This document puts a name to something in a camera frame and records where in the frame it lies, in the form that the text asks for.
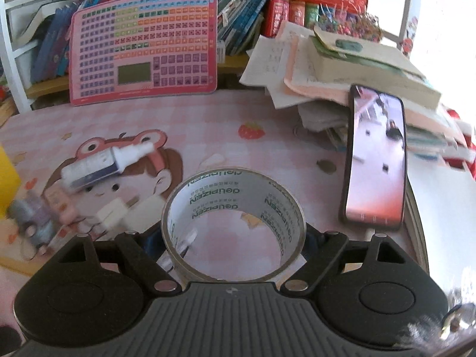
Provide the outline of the stack of papers and books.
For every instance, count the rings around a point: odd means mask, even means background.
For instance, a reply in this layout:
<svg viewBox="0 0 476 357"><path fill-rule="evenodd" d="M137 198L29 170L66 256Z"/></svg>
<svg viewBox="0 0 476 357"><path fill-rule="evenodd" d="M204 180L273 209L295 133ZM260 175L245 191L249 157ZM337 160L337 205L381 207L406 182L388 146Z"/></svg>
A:
<svg viewBox="0 0 476 357"><path fill-rule="evenodd" d="M318 99L344 106L352 84L387 92L403 100L410 125L444 135L448 142L441 151L444 159L475 162L471 134L463 132L460 122L443 108L437 90L391 65L357 53L334 52L331 47L337 38L284 22L275 38L262 36L256 42L239 82L267 88L278 109Z"/></svg>

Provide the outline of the white power adapter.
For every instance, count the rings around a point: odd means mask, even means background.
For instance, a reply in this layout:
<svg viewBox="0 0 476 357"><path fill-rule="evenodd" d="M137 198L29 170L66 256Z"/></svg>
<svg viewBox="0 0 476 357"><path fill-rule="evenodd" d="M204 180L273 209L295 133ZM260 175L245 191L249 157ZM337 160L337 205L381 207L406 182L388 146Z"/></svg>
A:
<svg viewBox="0 0 476 357"><path fill-rule="evenodd" d="M116 198L100 209L95 217L106 232L136 231L143 233L161 221L165 199L152 195L143 201L127 206L121 198Z"/></svg>

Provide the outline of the pink learning keyboard tablet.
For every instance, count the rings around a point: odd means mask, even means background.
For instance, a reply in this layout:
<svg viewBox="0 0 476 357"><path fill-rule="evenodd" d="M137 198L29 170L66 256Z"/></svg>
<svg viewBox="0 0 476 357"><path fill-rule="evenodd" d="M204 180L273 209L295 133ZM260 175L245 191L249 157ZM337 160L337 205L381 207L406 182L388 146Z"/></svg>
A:
<svg viewBox="0 0 476 357"><path fill-rule="evenodd" d="M217 9L218 0L111 0L76 12L71 104L214 92Z"/></svg>

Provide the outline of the clear tape roll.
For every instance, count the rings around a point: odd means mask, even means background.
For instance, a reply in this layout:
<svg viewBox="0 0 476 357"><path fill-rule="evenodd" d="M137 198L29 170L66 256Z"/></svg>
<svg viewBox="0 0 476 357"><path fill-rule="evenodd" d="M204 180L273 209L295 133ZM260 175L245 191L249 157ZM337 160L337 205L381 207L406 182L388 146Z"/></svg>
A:
<svg viewBox="0 0 476 357"><path fill-rule="evenodd" d="M275 281L300 256L303 210L274 179L246 168L197 173L161 218L173 272L188 283Z"/></svg>

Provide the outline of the row of blue books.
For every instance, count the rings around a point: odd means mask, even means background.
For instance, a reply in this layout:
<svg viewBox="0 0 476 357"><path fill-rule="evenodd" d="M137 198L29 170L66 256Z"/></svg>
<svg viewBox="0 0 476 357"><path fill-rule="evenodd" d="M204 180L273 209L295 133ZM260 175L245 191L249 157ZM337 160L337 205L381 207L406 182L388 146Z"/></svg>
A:
<svg viewBox="0 0 476 357"><path fill-rule="evenodd" d="M32 65L33 84L64 76L69 68L69 32L73 14L112 0L60 0L37 10L28 29L40 40ZM254 33L258 16L268 0L218 0L218 40L227 44L227 54L239 54Z"/></svg>

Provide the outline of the yellow cardboard box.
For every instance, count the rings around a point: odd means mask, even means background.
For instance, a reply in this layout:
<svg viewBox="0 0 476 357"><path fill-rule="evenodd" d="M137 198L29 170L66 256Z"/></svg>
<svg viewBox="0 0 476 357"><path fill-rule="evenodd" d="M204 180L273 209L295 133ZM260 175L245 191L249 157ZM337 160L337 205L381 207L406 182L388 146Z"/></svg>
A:
<svg viewBox="0 0 476 357"><path fill-rule="evenodd" d="M15 199L21 184L20 177L15 166L7 156L3 146L0 147L0 216L7 216L7 209Z"/></svg>

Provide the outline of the black smartphone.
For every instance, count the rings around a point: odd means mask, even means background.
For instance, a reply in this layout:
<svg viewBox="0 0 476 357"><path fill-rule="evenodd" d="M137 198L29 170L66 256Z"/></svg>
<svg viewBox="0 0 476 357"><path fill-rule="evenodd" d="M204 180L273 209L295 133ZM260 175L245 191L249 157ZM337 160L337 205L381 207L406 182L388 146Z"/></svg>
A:
<svg viewBox="0 0 476 357"><path fill-rule="evenodd" d="M396 231L403 224L408 173L404 105L364 85L349 91L340 220Z"/></svg>

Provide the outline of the pink printed table mat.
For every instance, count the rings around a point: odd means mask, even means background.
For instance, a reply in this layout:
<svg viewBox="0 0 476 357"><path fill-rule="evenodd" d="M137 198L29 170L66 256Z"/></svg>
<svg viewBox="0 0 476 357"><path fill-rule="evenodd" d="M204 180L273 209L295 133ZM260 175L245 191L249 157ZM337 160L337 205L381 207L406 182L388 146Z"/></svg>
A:
<svg viewBox="0 0 476 357"><path fill-rule="evenodd" d="M309 134L296 108L277 110L259 91L61 105L16 115L1 128L1 146L21 179L19 198L43 192L81 154L143 138L159 141L173 184L206 170L249 168L289 190L318 231L370 237L338 218L345 154Z"/></svg>

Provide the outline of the white spray bottle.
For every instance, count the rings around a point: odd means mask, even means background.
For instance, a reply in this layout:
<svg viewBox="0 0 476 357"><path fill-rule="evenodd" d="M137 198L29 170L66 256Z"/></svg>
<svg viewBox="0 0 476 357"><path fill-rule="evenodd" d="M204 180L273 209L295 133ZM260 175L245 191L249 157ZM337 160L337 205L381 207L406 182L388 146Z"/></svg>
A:
<svg viewBox="0 0 476 357"><path fill-rule="evenodd" d="M106 148L62 168L60 184L70 193L79 192L110 176L121 174L127 167L155 150L151 142L131 144L123 148Z"/></svg>

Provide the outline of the grey toy car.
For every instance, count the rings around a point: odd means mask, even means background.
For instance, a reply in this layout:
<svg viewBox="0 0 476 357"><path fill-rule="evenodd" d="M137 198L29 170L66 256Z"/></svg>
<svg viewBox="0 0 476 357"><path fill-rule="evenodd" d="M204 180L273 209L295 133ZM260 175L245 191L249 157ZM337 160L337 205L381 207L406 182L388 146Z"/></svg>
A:
<svg viewBox="0 0 476 357"><path fill-rule="evenodd" d="M57 233L52 210L32 190L23 199L12 201L7 215L15 220L20 236L36 249L47 247Z"/></svg>

